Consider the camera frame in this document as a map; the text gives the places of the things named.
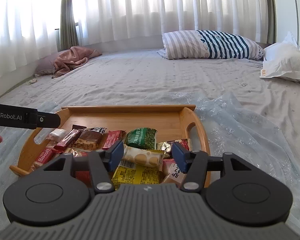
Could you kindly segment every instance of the pink blanket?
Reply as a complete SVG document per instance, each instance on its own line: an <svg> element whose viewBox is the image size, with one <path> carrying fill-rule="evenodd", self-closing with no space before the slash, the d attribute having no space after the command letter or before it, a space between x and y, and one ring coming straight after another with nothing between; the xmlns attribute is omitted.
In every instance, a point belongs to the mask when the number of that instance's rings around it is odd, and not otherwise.
<svg viewBox="0 0 300 240"><path fill-rule="evenodd" d="M101 53L80 46L73 46L69 50L61 53L53 62L55 71L52 78L60 77L67 74L88 62L90 58L98 57Z"/></svg>

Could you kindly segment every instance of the green curtain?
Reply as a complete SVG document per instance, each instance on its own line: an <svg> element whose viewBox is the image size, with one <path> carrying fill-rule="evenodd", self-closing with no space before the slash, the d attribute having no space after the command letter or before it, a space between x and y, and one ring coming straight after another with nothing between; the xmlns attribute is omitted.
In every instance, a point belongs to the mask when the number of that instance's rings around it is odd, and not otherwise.
<svg viewBox="0 0 300 240"><path fill-rule="evenodd" d="M268 39L267 43L273 44L276 42L276 31L275 31L275 5L274 0L268 0Z"/></svg>
<svg viewBox="0 0 300 240"><path fill-rule="evenodd" d="M78 36L75 29L72 0L61 0L60 17L60 50L78 46Z"/></svg>

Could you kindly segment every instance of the black and white stripes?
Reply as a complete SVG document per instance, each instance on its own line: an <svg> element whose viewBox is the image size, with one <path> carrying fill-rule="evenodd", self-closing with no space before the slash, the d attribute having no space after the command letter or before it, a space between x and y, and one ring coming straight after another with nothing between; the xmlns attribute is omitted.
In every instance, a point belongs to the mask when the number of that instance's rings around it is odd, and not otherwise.
<svg viewBox="0 0 300 240"><path fill-rule="evenodd" d="M167 59L247 58L260 60L263 49L245 37L218 31L177 31L162 35Z"/></svg>

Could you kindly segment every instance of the bamboo tray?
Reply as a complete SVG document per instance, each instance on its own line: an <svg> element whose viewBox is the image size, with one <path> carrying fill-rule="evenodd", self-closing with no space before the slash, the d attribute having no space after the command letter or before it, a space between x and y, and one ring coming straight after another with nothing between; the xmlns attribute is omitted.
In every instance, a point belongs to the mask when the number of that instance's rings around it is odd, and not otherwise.
<svg viewBox="0 0 300 240"><path fill-rule="evenodd" d="M73 124L87 127L106 127L108 130L126 130L155 128L157 142L189 138L190 130L197 128L201 150L210 155L209 143L203 125L194 113L195 105L146 105L146 106L66 106L56 114L60 116L59 128L70 131ZM29 174L31 164L46 147L50 140L36 144L34 138L42 128L37 128L23 146L18 165L10 169L18 176ZM100 148L106 140L102 138ZM206 185L210 183L210 173Z"/></svg>

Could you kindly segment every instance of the beige polka dot wrapper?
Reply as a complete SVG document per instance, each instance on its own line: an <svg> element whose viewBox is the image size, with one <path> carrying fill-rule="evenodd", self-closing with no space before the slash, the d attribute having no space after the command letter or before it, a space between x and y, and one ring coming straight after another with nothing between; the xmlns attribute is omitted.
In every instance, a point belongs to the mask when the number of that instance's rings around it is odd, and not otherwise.
<svg viewBox="0 0 300 240"><path fill-rule="evenodd" d="M143 150L125 144L122 159L161 171L163 155L164 151L161 150Z"/></svg>

